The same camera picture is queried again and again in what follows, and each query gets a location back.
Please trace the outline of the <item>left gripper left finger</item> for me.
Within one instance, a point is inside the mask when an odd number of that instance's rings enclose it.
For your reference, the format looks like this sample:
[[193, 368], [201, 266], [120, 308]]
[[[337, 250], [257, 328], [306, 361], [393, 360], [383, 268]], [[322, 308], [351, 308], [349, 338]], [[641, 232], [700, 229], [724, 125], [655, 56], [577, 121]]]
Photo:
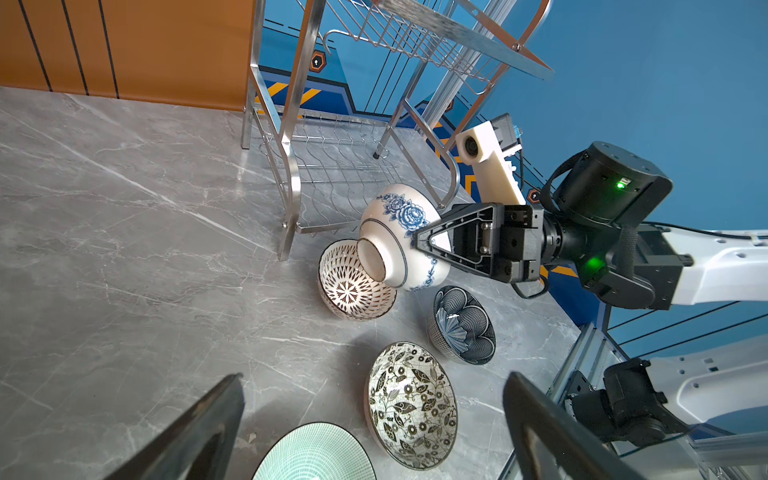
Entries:
[[240, 373], [229, 374], [110, 479], [222, 479], [242, 420]]

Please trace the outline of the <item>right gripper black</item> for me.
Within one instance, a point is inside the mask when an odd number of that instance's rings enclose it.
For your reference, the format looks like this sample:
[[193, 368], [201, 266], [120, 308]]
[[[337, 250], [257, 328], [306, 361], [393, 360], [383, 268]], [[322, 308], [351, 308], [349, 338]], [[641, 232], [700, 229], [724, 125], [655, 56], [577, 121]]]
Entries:
[[[537, 205], [455, 204], [438, 220], [416, 230], [411, 245], [438, 262], [476, 276], [516, 284], [540, 277], [544, 210]], [[484, 231], [491, 242], [483, 243]], [[444, 249], [428, 240], [451, 233], [458, 242]]]

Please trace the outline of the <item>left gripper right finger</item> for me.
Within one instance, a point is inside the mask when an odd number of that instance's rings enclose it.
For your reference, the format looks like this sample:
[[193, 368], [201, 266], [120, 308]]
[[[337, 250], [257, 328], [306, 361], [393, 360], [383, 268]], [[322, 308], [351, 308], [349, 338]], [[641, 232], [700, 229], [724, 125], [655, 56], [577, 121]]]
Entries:
[[523, 374], [513, 371], [503, 407], [524, 479], [640, 479]]

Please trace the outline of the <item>blue floral white bowl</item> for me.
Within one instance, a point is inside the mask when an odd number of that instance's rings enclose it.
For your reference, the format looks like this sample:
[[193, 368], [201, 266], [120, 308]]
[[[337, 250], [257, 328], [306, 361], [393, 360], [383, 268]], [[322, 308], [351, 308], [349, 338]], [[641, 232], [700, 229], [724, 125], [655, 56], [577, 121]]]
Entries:
[[417, 291], [442, 284], [450, 266], [417, 251], [413, 233], [438, 220], [432, 203], [405, 184], [384, 188], [364, 210], [357, 253], [374, 280], [403, 291]]

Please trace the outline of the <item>pale green ribbed bowl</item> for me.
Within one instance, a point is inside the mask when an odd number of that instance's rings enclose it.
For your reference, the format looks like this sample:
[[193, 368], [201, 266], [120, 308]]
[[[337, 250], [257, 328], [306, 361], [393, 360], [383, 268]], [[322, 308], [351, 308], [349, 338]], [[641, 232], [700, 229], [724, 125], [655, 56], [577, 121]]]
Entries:
[[252, 479], [376, 479], [360, 442], [333, 423], [301, 425], [277, 441]]

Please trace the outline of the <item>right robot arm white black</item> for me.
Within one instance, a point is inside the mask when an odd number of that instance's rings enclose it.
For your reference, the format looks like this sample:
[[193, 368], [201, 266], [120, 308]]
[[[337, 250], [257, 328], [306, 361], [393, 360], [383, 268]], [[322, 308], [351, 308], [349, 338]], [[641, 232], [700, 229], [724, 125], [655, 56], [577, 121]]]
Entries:
[[[767, 239], [654, 223], [672, 181], [652, 162], [596, 141], [563, 162], [534, 206], [459, 204], [413, 233], [412, 245], [472, 274], [518, 285], [541, 266], [572, 265], [604, 304], [763, 301]], [[759, 337], [679, 357], [608, 367], [601, 389], [572, 400], [576, 420], [604, 442], [638, 447], [767, 403], [767, 341]]]

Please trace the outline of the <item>stainless steel dish rack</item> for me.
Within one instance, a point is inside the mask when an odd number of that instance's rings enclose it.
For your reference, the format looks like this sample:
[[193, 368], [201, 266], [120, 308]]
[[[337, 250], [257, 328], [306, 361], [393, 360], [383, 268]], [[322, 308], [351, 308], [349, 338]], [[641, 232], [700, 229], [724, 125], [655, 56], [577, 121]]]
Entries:
[[258, 1], [241, 145], [296, 234], [355, 229], [373, 191], [405, 182], [444, 209], [468, 194], [456, 137], [503, 75], [552, 69], [502, 21], [509, 1]]

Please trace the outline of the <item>dark blue petal bowl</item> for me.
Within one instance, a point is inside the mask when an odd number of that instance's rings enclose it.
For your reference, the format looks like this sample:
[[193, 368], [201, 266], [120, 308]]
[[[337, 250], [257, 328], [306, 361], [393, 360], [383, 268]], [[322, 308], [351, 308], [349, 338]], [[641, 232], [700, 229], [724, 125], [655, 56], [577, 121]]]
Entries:
[[496, 352], [490, 316], [470, 292], [458, 286], [448, 285], [436, 293], [427, 331], [433, 346], [457, 363], [485, 365]]

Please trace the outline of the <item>white brown lattice bowl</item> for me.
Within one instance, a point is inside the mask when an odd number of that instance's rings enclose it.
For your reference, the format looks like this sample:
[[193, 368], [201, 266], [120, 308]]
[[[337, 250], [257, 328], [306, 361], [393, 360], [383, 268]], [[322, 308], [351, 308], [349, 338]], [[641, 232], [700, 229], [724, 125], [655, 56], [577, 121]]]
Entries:
[[328, 309], [346, 320], [378, 319], [392, 309], [397, 299], [394, 288], [366, 273], [356, 240], [339, 240], [325, 248], [318, 263], [317, 282]]

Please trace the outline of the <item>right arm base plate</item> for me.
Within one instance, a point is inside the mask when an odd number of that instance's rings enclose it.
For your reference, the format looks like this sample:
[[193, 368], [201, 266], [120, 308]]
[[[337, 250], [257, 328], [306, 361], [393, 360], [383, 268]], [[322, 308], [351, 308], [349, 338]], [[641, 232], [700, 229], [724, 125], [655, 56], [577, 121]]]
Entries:
[[589, 416], [599, 405], [599, 394], [580, 371], [575, 370], [566, 382], [561, 407], [573, 418]]

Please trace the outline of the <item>aluminium front rail frame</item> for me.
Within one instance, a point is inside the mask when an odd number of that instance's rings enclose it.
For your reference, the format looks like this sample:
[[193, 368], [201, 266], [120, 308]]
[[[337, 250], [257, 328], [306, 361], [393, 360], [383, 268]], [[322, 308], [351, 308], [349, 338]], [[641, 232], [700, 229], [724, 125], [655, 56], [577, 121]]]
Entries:
[[629, 360], [606, 333], [586, 326], [546, 393], [561, 409], [575, 370], [599, 405], [573, 419], [643, 477], [766, 478], [766, 336]]

